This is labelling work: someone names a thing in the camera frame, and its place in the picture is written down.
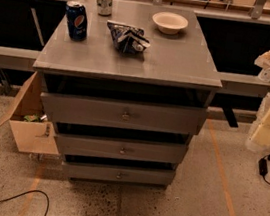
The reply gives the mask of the top grey drawer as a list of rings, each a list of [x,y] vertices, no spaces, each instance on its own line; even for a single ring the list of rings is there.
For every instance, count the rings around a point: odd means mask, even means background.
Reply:
[[[44,92],[41,100],[48,118],[56,123],[196,135],[207,117],[205,109],[119,99]]]

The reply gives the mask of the open cardboard box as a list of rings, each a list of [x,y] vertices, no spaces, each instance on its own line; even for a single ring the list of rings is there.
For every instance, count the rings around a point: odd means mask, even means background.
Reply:
[[[0,119],[0,127],[9,123],[18,151],[21,153],[57,155],[53,124],[46,120],[41,101],[41,77],[37,72],[25,81],[7,112]]]

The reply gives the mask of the bottom grey drawer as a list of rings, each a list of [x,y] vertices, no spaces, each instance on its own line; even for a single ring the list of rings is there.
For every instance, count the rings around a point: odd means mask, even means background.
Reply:
[[[113,181],[168,186],[174,178],[174,170],[141,169],[134,167],[107,166],[80,163],[62,163],[62,170],[72,179]]]

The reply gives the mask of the blue chip bag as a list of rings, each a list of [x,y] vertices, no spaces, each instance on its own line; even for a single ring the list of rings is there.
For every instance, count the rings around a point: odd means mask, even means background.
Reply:
[[[150,41],[144,36],[144,30],[131,25],[107,21],[113,45],[122,53],[137,54],[150,47]]]

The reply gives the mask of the grey drawer cabinet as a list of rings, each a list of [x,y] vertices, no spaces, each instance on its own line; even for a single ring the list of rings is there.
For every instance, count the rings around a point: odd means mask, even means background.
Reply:
[[[166,104],[208,110],[221,81],[195,14],[183,11],[188,27],[164,35],[153,22],[160,6],[118,0],[111,20],[141,28],[150,47],[138,54],[122,54],[113,45],[107,18],[99,16],[95,0],[81,0],[87,10],[88,33],[84,41],[69,38],[62,22],[45,45],[34,67],[42,75],[42,93],[98,97],[145,104]],[[191,134],[90,126],[54,122],[57,134],[143,140],[186,145]],[[61,154],[63,162],[174,170],[178,164]]]

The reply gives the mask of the grey metal rail frame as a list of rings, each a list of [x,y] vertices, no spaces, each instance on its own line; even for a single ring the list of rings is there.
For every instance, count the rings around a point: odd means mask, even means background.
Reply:
[[[269,84],[262,84],[254,60],[270,49],[270,18],[242,19],[239,14],[226,17],[213,14],[196,15],[223,82],[223,89],[213,98],[228,123],[235,127],[241,118],[239,110],[255,112]],[[20,85],[33,70],[38,49],[8,47],[0,44],[0,82],[6,87]]]

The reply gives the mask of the grey drawer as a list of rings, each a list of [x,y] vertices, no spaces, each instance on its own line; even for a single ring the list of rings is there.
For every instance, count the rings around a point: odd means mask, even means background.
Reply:
[[[134,167],[107,166],[80,163],[62,163],[62,170],[72,179],[113,181],[168,186],[174,178],[174,170],[141,169]]]
[[[176,143],[150,142],[57,134],[57,148],[61,154],[81,155],[134,161],[155,161],[180,163],[186,154],[187,146]]]
[[[56,123],[196,135],[207,117],[205,109],[119,99],[44,92],[41,100],[48,118]]]

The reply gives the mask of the blue Pepsi can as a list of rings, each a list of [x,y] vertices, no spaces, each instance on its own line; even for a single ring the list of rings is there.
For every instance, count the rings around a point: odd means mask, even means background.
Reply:
[[[74,41],[83,41],[87,38],[87,16],[84,4],[79,1],[68,1],[66,5],[66,20],[69,37]]]

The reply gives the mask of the middle grey drawer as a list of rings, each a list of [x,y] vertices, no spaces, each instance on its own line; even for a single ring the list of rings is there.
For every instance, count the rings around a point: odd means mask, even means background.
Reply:
[[[180,163],[186,154],[187,146],[176,143],[150,142],[57,134],[57,148],[61,154],[81,155],[134,161],[155,161]]]

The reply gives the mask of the white paper bowl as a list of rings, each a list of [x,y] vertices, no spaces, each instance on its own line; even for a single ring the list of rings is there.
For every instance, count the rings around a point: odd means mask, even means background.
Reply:
[[[164,34],[174,35],[188,27],[188,20],[173,12],[158,12],[153,15],[152,19],[161,33]]]

